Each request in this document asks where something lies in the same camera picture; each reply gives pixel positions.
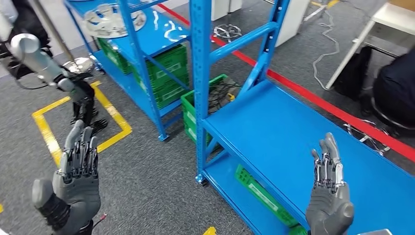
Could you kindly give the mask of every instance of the yellow floor tape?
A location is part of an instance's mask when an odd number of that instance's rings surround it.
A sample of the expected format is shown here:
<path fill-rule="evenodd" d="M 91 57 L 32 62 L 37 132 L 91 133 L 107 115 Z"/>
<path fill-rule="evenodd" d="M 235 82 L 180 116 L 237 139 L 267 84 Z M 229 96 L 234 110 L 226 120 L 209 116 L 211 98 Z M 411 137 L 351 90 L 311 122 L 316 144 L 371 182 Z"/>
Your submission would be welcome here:
<path fill-rule="evenodd" d="M 111 137 L 109 140 L 106 140 L 102 144 L 98 146 L 98 153 L 105 150 L 109 146 L 113 145 L 120 139 L 126 137 L 132 132 L 131 126 L 127 123 L 127 121 L 121 116 L 121 114 L 117 111 L 117 109 L 113 106 L 113 104 L 105 97 L 105 95 L 102 93 L 100 89 L 98 89 L 98 85 L 101 84 L 100 81 L 96 81 L 91 83 L 91 86 L 95 90 L 95 97 L 96 99 L 104 106 L 104 108 L 107 110 L 107 112 L 111 115 L 111 117 L 115 120 L 115 122 L 119 125 L 121 128 L 121 132 L 116 134 L 115 136 Z M 58 144 L 58 141 L 56 141 L 55 136 L 53 135 L 44 114 L 57 106 L 68 102 L 70 100 L 69 96 L 66 96 L 56 102 L 53 102 L 52 104 L 47 105 L 46 107 L 39 109 L 38 111 L 32 113 L 32 117 L 35 120 L 43 139 L 46 142 L 47 148 L 49 149 L 49 152 L 51 153 L 53 160 L 55 161 L 55 164 L 59 167 L 59 163 L 61 161 L 62 156 L 62 150 L 61 147 Z"/>
<path fill-rule="evenodd" d="M 216 235 L 216 229 L 215 229 L 215 227 L 208 228 L 203 235 Z"/>
<path fill-rule="evenodd" d="M 338 3 L 339 0 L 331 0 L 328 4 L 327 4 L 327 9 L 330 9 L 331 7 L 333 7 L 334 5 L 336 5 L 336 3 Z M 315 5 L 315 6 L 322 6 L 321 3 L 319 2 L 315 2 L 312 1 L 311 4 Z"/>

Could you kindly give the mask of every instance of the table leg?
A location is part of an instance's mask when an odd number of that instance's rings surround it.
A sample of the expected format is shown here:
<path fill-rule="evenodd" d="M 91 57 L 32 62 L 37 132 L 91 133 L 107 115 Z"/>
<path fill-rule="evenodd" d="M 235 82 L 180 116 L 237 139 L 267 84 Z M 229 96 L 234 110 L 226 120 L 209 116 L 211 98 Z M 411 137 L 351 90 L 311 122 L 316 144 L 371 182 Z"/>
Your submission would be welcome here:
<path fill-rule="evenodd" d="M 327 83 L 326 88 L 330 89 L 333 83 L 336 81 L 337 77 L 340 75 L 340 73 L 343 71 L 345 66 L 348 64 L 351 57 L 354 55 L 354 53 L 359 49 L 360 45 L 366 40 L 368 37 L 370 31 L 372 30 L 373 26 L 375 25 L 374 21 L 369 21 L 366 27 L 363 29 L 362 33 L 360 34 L 357 41 L 354 43 L 350 51 L 347 53 L 346 57 L 343 59 L 342 63 L 337 68 L 336 72 L 334 72 L 333 76 L 331 77 L 330 81 Z"/>

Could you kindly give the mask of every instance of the blue metal shelf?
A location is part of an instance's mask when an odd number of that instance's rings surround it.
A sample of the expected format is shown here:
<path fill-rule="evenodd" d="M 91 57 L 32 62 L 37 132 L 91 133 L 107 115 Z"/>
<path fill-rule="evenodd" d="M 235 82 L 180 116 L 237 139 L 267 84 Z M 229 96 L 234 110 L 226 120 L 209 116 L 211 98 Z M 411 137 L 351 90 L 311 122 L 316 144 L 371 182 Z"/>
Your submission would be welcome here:
<path fill-rule="evenodd" d="M 141 110 L 147 114 L 147 116 L 155 122 L 153 112 L 151 110 L 150 103 L 148 102 L 147 94 L 139 86 L 133 74 L 123 74 L 113 62 L 111 62 L 104 54 L 99 50 L 93 53 L 98 63 L 106 69 L 107 74 L 127 93 L 127 95 L 136 103 Z M 181 105 L 180 100 L 177 100 L 170 105 L 160 109 L 160 115 L 163 117 L 170 113 L 173 109 Z"/>
<path fill-rule="evenodd" d="M 100 69 L 103 69 L 108 73 L 154 122 L 159 131 L 159 140 L 161 141 L 168 138 L 165 131 L 166 127 L 176 122 L 182 114 L 175 115 L 167 120 L 166 123 L 163 123 L 161 118 L 177 108 L 181 102 L 178 99 L 162 109 L 157 108 L 145 60 L 147 59 L 154 63 L 162 71 L 167 73 L 168 76 L 172 77 L 173 80 L 188 90 L 186 84 L 167 71 L 166 68 L 152 57 L 189 39 L 189 31 L 186 28 L 150 8 L 150 6 L 163 1 L 165 0 L 150 0 L 147 2 L 140 2 L 139 0 L 64 0 L 65 6 L 78 29 L 86 48 L 90 52 L 90 55 L 94 55 L 97 58 L 101 64 Z M 109 42 L 122 56 L 124 56 L 124 58 L 127 59 L 128 62 L 130 62 L 132 66 L 135 67 L 141 76 L 142 82 L 145 87 L 147 87 L 147 93 L 139 87 L 132 75 L 122 74 L 117 67 L 105 58 L 102 52 L 94 52 L 92 50 L 72 12 L 75 11 L 80 16 L 83 16 L 87 11 L 93 10 L 103 3 L 118 3 L 119 5 L 120 14 L 123 17 L 128 35 L 121 38 L 110 39 Z M 146 14 L 147 20 L 143 28 L 139 31 L 135 31 L 130 13 L 139 9 Z"/>
<path fill-rule="evenodd" d="M 83 16 L 85 12 L 95 9 L 105 2 L 114 3 L 116 0 L 66 1 L 66 4 L 80 16 Z M 158 55 L 188 40 L 189 31 L 181 24 L 152 8 L 143 9 L 143 12 L 147 17 L 147 21 L 144 27 L 136 32 L 136 35 L 139 44 L 142 45 L 141 49 L 146 55 Z M 110 39 L 109 43 L 117 47 L 118 51 L 128 61 L 136 60 L 134 47 L 131 45 L 129 36 Z"/>
<path fill-rule="evenodd" d="M 238 164 L 239 158 L 225 154 L 204 175 L 256 234 L 288 234 L 287 226 L 235 179 Z"/>
<path fill-rule="evenodd" d="M 348 233 L 415 234 L 414 178 L 275 84 L 254 86 L 204 126 L 305 227 L 314 179 L 310 151 L 333 133 L 355 206 Z"/>
<path fill-rule="evenodd" d="M 266 80 L 274 46 L 289 0 L 276 0 L 269 22 L 231 43 L 210 51 L 209 0 L 190 0 L 193 79 L 195 87 L 197 169 L 196 181 L 210 181 L 256 234 L 287 234 L 265 224 L 273 214 L 257 216 L 247 208 L 248 192 L 231 177 L 238 164 L 305 228 L 306 208 L 314 180 L 311 149 L 333 133 L 339 145 L 355 218 L 349 234 L 388 228 L 393 234 L 413 235 L 415 224 L 415 178 L 381 157 L 353 136 Z M 263 36 L 258 60 L 237 99 L 208 115 L 210 65 L 249 42 Z M 206 145 L 209 133 L 213 140 Z M 225 149 L 207 163 L 215 141 Z"/>

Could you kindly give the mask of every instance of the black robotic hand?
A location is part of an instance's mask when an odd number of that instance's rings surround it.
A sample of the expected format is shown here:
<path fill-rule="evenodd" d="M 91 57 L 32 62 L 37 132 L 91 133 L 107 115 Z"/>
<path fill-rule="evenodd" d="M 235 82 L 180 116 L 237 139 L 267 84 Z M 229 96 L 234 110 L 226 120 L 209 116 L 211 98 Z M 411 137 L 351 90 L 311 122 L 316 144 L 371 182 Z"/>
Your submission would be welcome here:
<path fill-rule="evenodd" d="M 343 164 L 331 133 L 320 140 L 322 158 L 315 149 L 314 186 L 306 211 L 311 235 L 343 235 L 353 222 L 354 207 L 350 202 L 349 187 L 343 181 Z"/>
<path fill-rule="evenodd" d="M 97 137 L 78 120 L 66 142 L 61 169 L 49 179 L 37 179 L 32 187 L 35 208 L 54 235 L 90 235 L 92 218 L 101 207 L 99 196 Z"/>

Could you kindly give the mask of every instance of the red floor line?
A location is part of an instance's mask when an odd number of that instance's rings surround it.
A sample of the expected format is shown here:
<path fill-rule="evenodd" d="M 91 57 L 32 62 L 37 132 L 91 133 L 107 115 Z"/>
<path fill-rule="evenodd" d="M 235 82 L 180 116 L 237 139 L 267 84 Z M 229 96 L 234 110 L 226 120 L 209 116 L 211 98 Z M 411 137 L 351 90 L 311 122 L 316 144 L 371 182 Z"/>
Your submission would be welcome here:
<path fill-rule="evenodd" d="M 181 22 L 183 22 L 186 25 L 190 25 L 190 22 L 182 17 L 181 15 L 177 14 L 173 10 L 170 10 L 163 4 L 158 4 L 159 7 L 164 9 L 166 12 L 168 12 L 170 15 L 176 17 Z M 219 46 L 224 46 L 226 43 L 218 38 L 211 37 L 211 39 L 218 44 Z M 232 53 L 236 57 L 238 57 L 240 60 L 248 63 L 251 66 L 254 66 L 256 61 L 252 59 L 251 57 L 241 53 L 240 51 L 234 51 Z M 303 96 L 304 98 L 308 99 L 310 102 L 318 105 L 319 107 L 323 108 L 324 110 L 328 111 L 329 113 L 335 115 L 336 117 L 340 118 L 341 120 L 345 121 L 346 123 L 350 123 L 355 128 L 359 129 L 360 131 L 366 133 L 367 135 L 371 136 L 372 138 L 378 140 L 379 142 L 385 144 L 386 146 L 389 146 L 391 149 L 395 150 L 396 152 L 402 154 L 406 158 L 410 159 L 411 161 L 415 162 L 415 149 L 388 136 L 385 135 L 382 131 L 370 126 L 369 124 L 362 122 L 360 119 L 346 113 L 345 111 L 337 108 L 336 106 L 330 104 L 329 102 L 325 101 L 324 99 L 320 98 L 319 96 L 313 94 L 306 88 L 300 86 L 299 84 L 290 81 L 289 79 L 281 76 L 280 74 L 268 70 L 267 75 L 271 77 L 272 79 L 280 82 L 284 86 L 290 88 L 291 90 L 295 91 L 299 95 Z"/>

